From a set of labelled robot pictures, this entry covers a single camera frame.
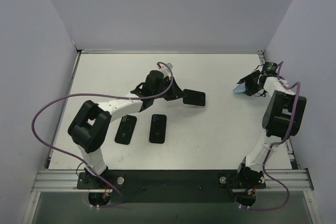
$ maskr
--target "black phone case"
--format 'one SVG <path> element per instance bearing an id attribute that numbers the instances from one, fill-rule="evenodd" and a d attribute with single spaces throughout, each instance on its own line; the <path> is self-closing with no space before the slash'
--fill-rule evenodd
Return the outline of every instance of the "black phone case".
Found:
<path id="1" fill-rule="evenodd" d="M 114 141 L 118 144 L 128 145 L 131 142 L 137 118 L 132 115 L 122 117 Z"/>
<path id="2" fill-rule="evenodd" d="M 184 104 L 205 106 L 205 93 L 195 90 L 185 89 L 183 90 L 185 97 L 183 98 Z"/>
<path id="3" fill-rule="evenodd" d="M 166 115 L 152 115 L 151 129 L 149 132 L 149 142 L 153 144 L 163 144 L 166 136 Z"/>

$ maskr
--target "metal bolt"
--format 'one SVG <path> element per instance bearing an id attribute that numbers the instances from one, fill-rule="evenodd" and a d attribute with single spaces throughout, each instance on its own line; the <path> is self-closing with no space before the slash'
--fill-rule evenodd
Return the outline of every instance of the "metal bolt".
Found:
<path id="1" fill-rule="evenodd" d="M 220 178 L 219 178 L 219 182 L 220 182 L 221 184 L 226 184 L 226 177 L 220 177 Z"/>
<path id="2" fill-rule="evenodd" d="M 118 183 L 118 185 L 122 185 L 122 184 L 124 184 L 124 181 L 125 181 L 125 179 L 124 179 L 123 177 L 119 177 L 119 178 L 117 179 L 117 183 Z"/>

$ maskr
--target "white table surface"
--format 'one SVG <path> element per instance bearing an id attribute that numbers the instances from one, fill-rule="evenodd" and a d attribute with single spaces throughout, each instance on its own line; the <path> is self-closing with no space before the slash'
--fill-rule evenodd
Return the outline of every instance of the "white table surface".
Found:
<path id="1" fill-rule="evenodd" d="M 70 93 L 125 95 L 145 81 L 156 62 L 170 62 L 181 89 L 206 93 L 206 107 L 185 105 L 182 99 L 154 101 L 134 114 L 138 121 L 129 145 L 114 142 L 120 120 L 110 124 L 102 145 L 110 169 L 237 169 L 258 142 L 266 98 L 233 94 L 236 82 L 260 64 L 258 55 L 192 54 L 82 54 Z M 80 156 L 67 134 L 68 127 L 86 100 L 70 98 L 54 145 Z M 167 115 L 164 144 L 149 142 L 152 114 Z M 80 162 L 54 151 L 49 169 L 76 169 Z M 268 162 L 268 169 L 291 169 L 285 145 Z"/>

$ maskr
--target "white wall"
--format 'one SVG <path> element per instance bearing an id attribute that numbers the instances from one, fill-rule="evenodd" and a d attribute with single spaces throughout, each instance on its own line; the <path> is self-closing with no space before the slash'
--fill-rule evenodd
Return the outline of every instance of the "white wall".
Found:
<path id="1" fill-rule="evenodd" d="M 307 106 L 292 138 L 302 168 L 308 167 L 323 223 L 335 223 L 336 187 L 336 0 L 293 0 L 266 50 L 285 61 L 281 73 L 301 81 Z"/>
<path id="2" fill-rule="evenodd" d="M 79 49 L 257 51 L 292 0 L 51 0 Z"/>
<path id="3" fill-rule="evenodd" d="M 48 149 L 30 122 L 66 93 L 75 48 L 50 0 L 0 0 L 0 222 L 20 223 L 36 170 Z M 61 104 L 45 113 L 38 132 L 51 142 Z"/>

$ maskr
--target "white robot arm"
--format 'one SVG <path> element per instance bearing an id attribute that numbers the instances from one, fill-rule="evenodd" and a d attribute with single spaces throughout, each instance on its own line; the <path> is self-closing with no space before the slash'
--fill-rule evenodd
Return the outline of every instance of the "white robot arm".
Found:
<path id="1" fill-rule="evenodd" d="M 296 109 L 293 110 L 296 94 L 284 87 L 284 84 L 287 83 L 286 80 L 281 79 L 281 82 L 277 76 L 277 64 L 273 62 L 265 62 L 262 71 L 254 71 L 238 82 L 238 84 L 245 84 L 244 94 L 248 96 L 254 95 L 260 90 L 264 90 L 271 96 L 262 119 L 263 131 L 260 139 L 238 168 L 236 181 L 244 188 L 252 188 L 261 184 L 266 156 L 270 151 L 266 160 L 268 161 L 278 148 L 274 144 L 285 138 L 292 111 L 295 111 L 295 114 L 288 136 L 296 135 L 300 129 L 307 100 L 305 97 L 298 96 Z"/>
<path id="2" fill-rule="evenodd" d="M 173 67 L 170 63 L 167 66 L 170 69 Z M 124 96 L 129 97 L 129 100 L 113 99 L 100 103 L 86 101 L 71 123 L 68 134 L 77 144 L 83 159 L 98 175 L 107 170 L 100 146 L 104 142 L 109 124 L 125 115 L 147 109 L 153 104 L 154 98 L 143 100 L 141 98 L 160 94 L 171 84 L 168 68 L 165 65 L 158 66 L 158 68 L 147 75 L 145 82 L 140 83 L 136 89 Z M 184 93 L 173 79 L 169 90 L 158 98 L 171 101 L 182 97 L 184 97 Z"/>

